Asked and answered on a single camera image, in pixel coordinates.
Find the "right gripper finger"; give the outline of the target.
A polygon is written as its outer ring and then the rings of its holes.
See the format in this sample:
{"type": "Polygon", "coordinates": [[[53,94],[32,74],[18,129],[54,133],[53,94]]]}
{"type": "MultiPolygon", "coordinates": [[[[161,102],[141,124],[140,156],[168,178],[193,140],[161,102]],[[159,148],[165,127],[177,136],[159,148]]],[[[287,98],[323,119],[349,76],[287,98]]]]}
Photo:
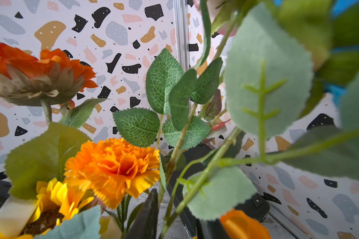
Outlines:
{"type": "Polygon", "coordinates": [[[153,189],[131,225],[125,239],[156,239],[159,204],[158,192],[153,189]]]}

